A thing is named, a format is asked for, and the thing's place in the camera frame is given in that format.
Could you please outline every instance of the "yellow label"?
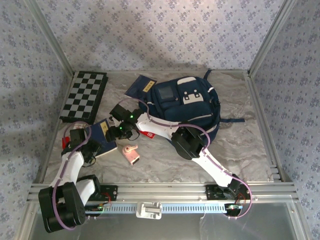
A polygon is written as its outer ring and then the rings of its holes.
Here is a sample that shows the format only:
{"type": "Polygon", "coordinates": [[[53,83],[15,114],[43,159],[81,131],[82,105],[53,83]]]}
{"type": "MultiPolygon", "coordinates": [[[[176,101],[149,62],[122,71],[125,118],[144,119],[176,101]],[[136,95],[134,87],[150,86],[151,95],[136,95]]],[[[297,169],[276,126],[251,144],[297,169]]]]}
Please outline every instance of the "yellow label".
{"type": "Polygon", "coordinates": [[[106,133],[108,131],[108,126],[107,123],[104,121],[102,123],[100,123],[100,127],[102,129],[103,135],[106,136],[106,133]]]}
{"type": "Polygon", "coordinates": [[[145,93],[147,93],[154,84],[155,84],[154,81],[149,81],[149,83],[145,86],[145,88],[143,89],[143,91],[144,91],[145,93]]]}

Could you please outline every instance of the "red sticker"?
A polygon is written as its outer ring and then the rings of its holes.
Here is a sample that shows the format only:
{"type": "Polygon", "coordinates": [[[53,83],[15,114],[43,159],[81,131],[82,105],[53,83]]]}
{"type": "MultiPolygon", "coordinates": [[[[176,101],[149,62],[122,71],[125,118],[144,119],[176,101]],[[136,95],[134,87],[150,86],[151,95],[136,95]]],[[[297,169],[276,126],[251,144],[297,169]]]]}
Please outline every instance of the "red sticker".
{"type": "Polygon", "coordinates": [[[140,131],[141,134],[146,135],[148,138],[153,139],[155,137],[155,134],[148,131],[140,131]]]}
{"type": "Polygon", "coordinates": [[[70,137],[66,136],[65,140],[64,140],[64,138],[62,138],[62,149],[65,149],[68,142],[70,142],[70,137]]]}

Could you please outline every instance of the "blue book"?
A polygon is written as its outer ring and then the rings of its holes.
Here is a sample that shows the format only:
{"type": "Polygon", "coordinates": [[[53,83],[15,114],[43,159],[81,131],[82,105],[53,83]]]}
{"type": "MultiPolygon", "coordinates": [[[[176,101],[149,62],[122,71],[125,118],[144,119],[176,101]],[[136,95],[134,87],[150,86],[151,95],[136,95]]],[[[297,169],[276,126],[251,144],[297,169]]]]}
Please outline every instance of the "blue book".
{"type": "Polygon", "coordinates": [[[140,75],[124,95],[135,99],[146,99],[147,92],[150,91],[151,87],[155,85],[156,82],[156,80],[147,76],[140,75]]]}
{"type": "Polygon", "coordinates": [[[101,144],[101,148],[95,157],[102,156],[118,148],[116,141],[107,142],[106,133],[109,127],[106,118],[91,126],[91,138],[101,144]]]}

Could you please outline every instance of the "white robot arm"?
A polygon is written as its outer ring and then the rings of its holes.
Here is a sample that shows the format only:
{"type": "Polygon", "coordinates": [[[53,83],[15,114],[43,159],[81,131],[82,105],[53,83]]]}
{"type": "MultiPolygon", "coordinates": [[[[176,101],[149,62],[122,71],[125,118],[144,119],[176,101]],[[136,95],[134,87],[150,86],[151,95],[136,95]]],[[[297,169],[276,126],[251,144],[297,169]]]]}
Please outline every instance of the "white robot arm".
{"type": "MultiPolygon", "coordinates": [[[[171,141],[173,133],[175,133],[179,128],[178,126],[176,126],[179,124],[179,122],[166,121],[156,117],[152,117],[152,120],[154,120],[157,123],[174,126],[174,127],[168,127],[168,126],[162,126],[162,125],[156,124],[149,120],[147,113],[143,113],[137,119],[136,126],[138,130],[143,132],[150,132],[150,133],[162,136],[171,141]]],[[[205,149],[204,152],[201,150],[199,152],[199,157],[193,157],[191,160],[199,164],[208,174],[210,174],[210,176],[215,180],[216,184],[218,184],[219,186],[227,187],[231,183],[232,177],[230,177],[225,173],[225,172],[228,172],[228,170],[224,168],[211,155],[208,149],[205,149]]]]}
{"type": "MultiPolygon", "coordinates": [[[[62,163],[60,168],[50,184],[51,187],[54,187],[57,181],[60,179],[60,174],[64,168],[65,162],[70,155],[70,152],[65,153],[62,156],[62,163]]],[[[68,164],[64,170],[63,178],[59,182],[58,186],[63,186],[65,183],[74,183],[77,192],[80,195],[81,201],[85,206],[90,196],[96,191],[94,181],[92,179],[84,179],[77,182],[79,171],[84,165],[85,160],[81,151],[76,151],[69,159],[68,164]]]]}

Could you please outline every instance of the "marble surface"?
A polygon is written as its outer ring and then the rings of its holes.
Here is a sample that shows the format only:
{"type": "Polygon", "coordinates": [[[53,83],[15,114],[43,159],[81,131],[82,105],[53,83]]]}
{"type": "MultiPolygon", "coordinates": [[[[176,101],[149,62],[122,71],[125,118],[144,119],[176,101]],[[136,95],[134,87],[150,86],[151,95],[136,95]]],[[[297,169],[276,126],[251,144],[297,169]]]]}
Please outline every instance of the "marble surface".
{"type": "MultiPolygon", "coordinates": [[[[158,82],[184,76],[204,76],[203,72],[165,73],[108,72],[108,83],[95,121],[109,117],[109,112],[125,98],[125,91],[139,74],[158,82]]],[[[245,181],[272,181],[254,109],[242,74],[212,72],[208,81],[216,89],[221,102],[222,118],[245,118],[245,123],[221,123],[216,139],[209,146],[212,155],[228,170],[245,181]]],[[[121,104],[129,110],[137,108],[135,101],[121,104]]],[[[61,123],[49,160],[44,182],[51,182],[61,164],[61,142],[67,124],[61,123]]],[[[141,135],[135,141],[118,140],[118,149],[97,157],[96,164],[82,168],[79,176],[95,174],[101,182],[212,182],[212,177],[193,161],[181,158],[169,142],[156,136],[149,139],[141,135]],[[131,166],[121,151],[125,145],[138,144],[140,161],[131,166]]]]}

